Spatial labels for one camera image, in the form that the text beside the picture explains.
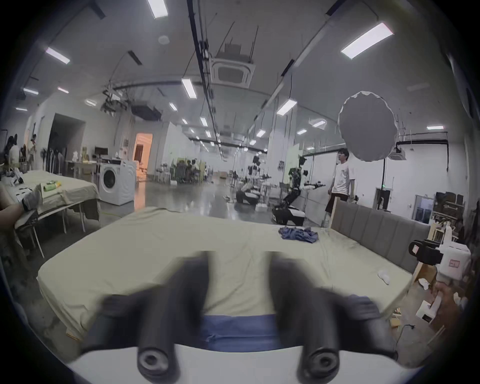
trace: gray upholstered headboard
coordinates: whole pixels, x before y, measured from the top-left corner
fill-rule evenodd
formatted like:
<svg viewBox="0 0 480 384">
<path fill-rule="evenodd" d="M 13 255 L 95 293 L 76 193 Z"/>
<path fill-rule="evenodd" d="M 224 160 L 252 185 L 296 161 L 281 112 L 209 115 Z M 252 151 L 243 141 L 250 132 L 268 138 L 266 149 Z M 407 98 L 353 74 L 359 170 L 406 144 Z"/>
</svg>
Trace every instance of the gray upholstered headboard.
<svg viewBox="0 0 480 384">
<path fill-rule="evenodd" d="M 413 273 L 417 259 L 408 253 L 408 246 L 413 240 L 426 239 L 430 226 L 337 199 L 331 229 Z"/>
</svg>

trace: softbox light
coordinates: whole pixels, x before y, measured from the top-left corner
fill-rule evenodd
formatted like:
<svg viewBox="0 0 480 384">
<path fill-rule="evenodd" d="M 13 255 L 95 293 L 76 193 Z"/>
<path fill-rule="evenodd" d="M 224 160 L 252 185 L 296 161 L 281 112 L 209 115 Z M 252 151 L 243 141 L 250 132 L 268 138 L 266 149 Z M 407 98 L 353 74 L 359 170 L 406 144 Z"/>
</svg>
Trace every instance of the softbox light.
<svg viewBox="0 0 480 384">
<path fill-rule="evenodd" d="M 338 114 L 338 128 L 349 152 L 363 161 L 383 160 L 395 146 L 393 112 L 373 92 L 360 91 L 345 100 Z"/>
</svg>

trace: mattress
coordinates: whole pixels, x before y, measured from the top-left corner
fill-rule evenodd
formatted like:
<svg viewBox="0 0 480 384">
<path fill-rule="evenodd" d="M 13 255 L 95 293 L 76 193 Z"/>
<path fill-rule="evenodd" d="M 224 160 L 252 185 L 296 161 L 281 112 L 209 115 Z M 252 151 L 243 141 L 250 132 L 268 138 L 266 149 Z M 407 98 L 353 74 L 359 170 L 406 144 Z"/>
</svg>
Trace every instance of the mattress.
<svg viewBox="0 0 480 384">
<path fill-rule="evenodd" d="M 179 258 L 214 251 L 205 314 L 273 313 L 266 251 L 297 259 L 315 285 L 368 296 L 386 313 L 410 285 L 411 274 L 357 242 L 312 228 L 309 244 L 282 240 L 278 225 L 258 224 L 145 208 L 81 239 L 38 271 L 45 300 L 68 330 L 82 338 L 105 295 L 129 294 L 164 282 Z M 386 285 L 377 272 L 390 276 Z"/>
<path fill-rule="evenodd" d="M 43 203 L 37 209 L 39 215 L 51 211 L 52 209 L 60 208 L 63 205 L 69 205 L 74 203 L 80 203 L 82 201 L 96 200 L 98 199 L 98 189 L 95 184 L 82 179 L 74 179 L 71 177 L 55 175 L 43 170 L 32 170 L 22 175 L 24 184 L 21 186 L 11 187 L 9 185 L 10 178 L 2 178 L 2 182 L 5 185 L 5 189 L 8 192 L 11 203 L 16 203 L 17 189 L 23 186 L 33 189 L 40 183 L 46 183 L 50 180 L 56 180 L 61 182 L 61 187 L 49 191 L 42 192 Z M 24 215 L 15 224 L 15 227 L 23 225 L 30 215 Z"/>
</svg>

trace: fluorescent light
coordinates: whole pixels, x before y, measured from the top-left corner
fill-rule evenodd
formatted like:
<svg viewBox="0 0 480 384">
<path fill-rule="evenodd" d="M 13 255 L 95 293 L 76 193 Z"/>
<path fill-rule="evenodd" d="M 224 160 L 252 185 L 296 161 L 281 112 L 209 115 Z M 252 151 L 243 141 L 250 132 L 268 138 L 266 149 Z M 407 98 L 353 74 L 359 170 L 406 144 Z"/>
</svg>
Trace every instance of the fluorescent light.
<svg viewBox="0 0 480 384">
<path fill-rule="evenodd" d="M 317 128 L 324 124 L 327 124 L 327 122 L 325 120 L 320 120 L 318 123 L 315 123 L 313 127 Z"/>
<path fill-rule="evenodd" d="M 181 82 L 185 87 L 185 91 L 187 91 L 188 97 L 190 99 L 196 99 L 197 94 L 195 93 L 195 88 L 193 87 L 192 81 L 190 79 L 182 79 Z"/>
<path fill-rule="evenodd" d="M 38 91 L 34 91 L 33 89 L 24 88 L 24 91 L 28 92 L 28 93 L 31 93 L 33 95 L 38 95 Z"/>
<path fill-rule="evenodd" d="M 159 17 L 168 16 L 167 6 L 165 0 L 147 0 L 150 5 L 150 10 L 153 13 L 153 17 L 158 19 Z"/>
<path fill-rule="evenodd" d="M 290 111 L 294 106 L 296 106 L 297 102 L 292 99 L 288 99 L 284 105 L 282 105 L 278 111 L 276 112 L 277 115 L 284 116 L 288 111 Z"/>
<path fill-rule="evenodd" d="M 65 56 L 59 54 L 56 50 L 48 47 L 47 50 L 45 51 L 49 55 L 53 56 L 54 58 L 60 60 L 61 62 L 64 62 L 65 64 L 68 64 L 70 62 L 70 59 L 66 58 Z"/>
<path fill-rule="evenodd" d="M 350 59 L 361 54 L 364 50 L 370 48 L 372 45 L 377 44 L 386 37 L 393 35 L 393 32 L 388 29 L 384 23 L 378 24 L 370 31 L 364 33 L 353 43 L 350 43 L 341 50 L 344 55 L 347 55 Z"/>
</svg>

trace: white wall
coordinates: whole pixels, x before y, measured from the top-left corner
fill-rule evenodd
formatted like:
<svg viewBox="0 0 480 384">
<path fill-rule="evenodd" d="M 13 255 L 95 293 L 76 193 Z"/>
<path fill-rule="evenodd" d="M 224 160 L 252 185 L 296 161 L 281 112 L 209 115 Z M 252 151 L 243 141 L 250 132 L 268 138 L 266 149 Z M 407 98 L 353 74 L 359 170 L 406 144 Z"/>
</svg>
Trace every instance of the white wall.
<svg viewBox="0 0 480 384">
<path fill-rule="evenodd" d="M 467 165 L 462 144 L 450 144 L 450 164 L 447 168 L 445 145 L 414 145 L 414 151 L 407 149 L 406 161 L 387 159 L 385 187 L 392 189 L 388 210 L 406 218 L 412 217 L 415 195 L 434 197 L 435 192 L 453 192 L 464 196 L 468 193 Z M 306 206 L 307 217 L 320 224 L 328 203 L 328 188 L 331 185 L 336 164 L 336 153 L 307 158 L 306 169 L 312 169 L 312 182 L 321 181 L 325 187 L 310 191 Z M 373 206 L 376 188 L 381 188 L 383 161 L 367 163 L 350 154 L 348 162 L 356 173 L 355 194 L 359 204 Z M 304 198 L 298 198 L 295 206 L 303 208 Z"/>
<path fill-rule="evenodd" d="M 96 108 L 63 92 L 56 92 L 45 100 L 33 113 L 27 129 L 37 128 L 37 151 L 47 148 L 50 130 L 55 113 L 85 121 L 85 130 L 82 146 L 87 147 L 88 154 L 92 154 L 96 146 L 108 148 L 109 155 L 115 155 L 114 138 L 119 118 L 114 118 Z M 42 167 L 42 159 L 36 157 L 36 169 Z"/>
<path fill-rule="evenodd" d="M 2 129 L 6 129 L 8 131 L 7 139 L 9 136 L 15 136 L 15 134 L 17 134 L 17 145 L 19 146 L 19 148 L 22 148 L 22 146 L 25 144 L 24 135 L 27 121 L 27 112 L 16 111 L 16 113 L 12 113 L 7 119 L 7 121 L 1 126 Z M 5 144 L 6 143 L 0 143 L 1 151 L 3 151 L 3 147 L 5 146 Z"/>
</svg>

